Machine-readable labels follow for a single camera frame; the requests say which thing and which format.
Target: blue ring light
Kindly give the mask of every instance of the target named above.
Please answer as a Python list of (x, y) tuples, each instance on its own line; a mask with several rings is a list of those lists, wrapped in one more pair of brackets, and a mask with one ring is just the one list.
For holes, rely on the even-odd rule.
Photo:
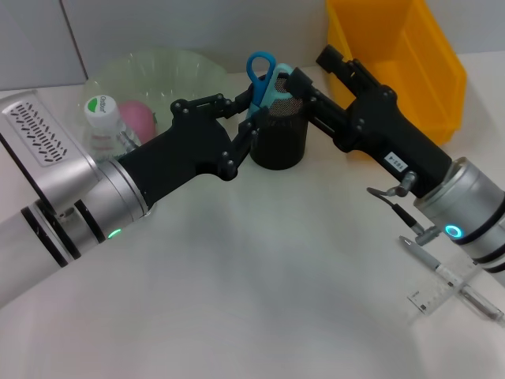
[(445, 232), (452, 238), (461, 238), (463, 236), (463, 231), (455, 225), (447, 225), (445, 227)]

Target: pen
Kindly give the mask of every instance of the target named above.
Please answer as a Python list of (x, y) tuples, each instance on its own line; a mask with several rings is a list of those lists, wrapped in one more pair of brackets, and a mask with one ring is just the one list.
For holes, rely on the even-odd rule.
[(400, 242), (412, 255), (424, 263), (428, 268), (433, 270), (441, 278), (446, 280), (447, 284), (457, 288), (458, 292), (486, 317), (493, 321), (501, 321), (503, 319), (503, 312), (491, 304), (489, 300), (475, 291), (471, 286), (466, 284), (461, 277), (454, 274), (445, 265), (442, 265), (434, 256), (420, 247), (417, 243), (412, 242), (403, 236), (400, 236), (399, 238)]

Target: scissors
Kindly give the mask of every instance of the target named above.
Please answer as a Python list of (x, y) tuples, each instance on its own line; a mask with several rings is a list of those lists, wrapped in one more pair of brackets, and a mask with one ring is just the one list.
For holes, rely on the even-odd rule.
[(275, 84), (277, 83), (277, 78), (280, 73), (288, 73), (291, 75), (293, 69), (284, 63), (279, 63), (277, 67), (275, 67), (273, 74), (271, 75), (270, 83), (268, 83), (267, 90), (261, 100), (260, 107), (271, 107), (271, 105), (276, 100), (288, 100), (291, 99), (291, 94), (288, 92), (279, 92), (275, 88)]
[[(265, 76), (264, 79), (259, 79), (258, 76), (253, 71), (253, 61), (256, 58), (266, 59), (270, 65), (268, 67), (267, 75)], [(270, 83), (272, 74), (274, 73), (275, 63), (276, 62), (274, 56), (265, 51), (257, 51), (256, 53), (251, 54), (251, 56), (247, 60), (247, 66), (246, 66), (247, 75), (249, 76), (249, 79), (251, 79), (252, 86), (254, 87), (254, 93), (252, 95), (252, 104), (256, 105), (257, 107), (261, 105), (261, 100), (263, 99), (265, 91), (267, 91), (267, 86)]]

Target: yellow plastic bin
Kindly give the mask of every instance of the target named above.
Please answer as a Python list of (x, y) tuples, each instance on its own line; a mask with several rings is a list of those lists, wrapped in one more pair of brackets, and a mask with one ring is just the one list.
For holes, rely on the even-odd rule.
[[(466, 72), (422, 0), (327, 0), (328, 42), (398, 93), (402, 113), (437, 144), (462, 122)], [(353, 95), (330, 75), (335, 101)]]

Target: white wall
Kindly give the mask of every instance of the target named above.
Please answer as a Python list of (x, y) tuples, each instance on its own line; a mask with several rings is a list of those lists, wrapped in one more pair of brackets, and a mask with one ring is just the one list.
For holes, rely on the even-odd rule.
[(457, 53), (505, 50), (504, 0), (425, 0)]
[(257, 50), (280, 62), (313, 66), (326, 41), (324, 0), (64, 0), (84, 65), (149, 46), (207, 55), (245, 71)]
[(0, 90), (84, 82), (58, 0), (0, 0)]

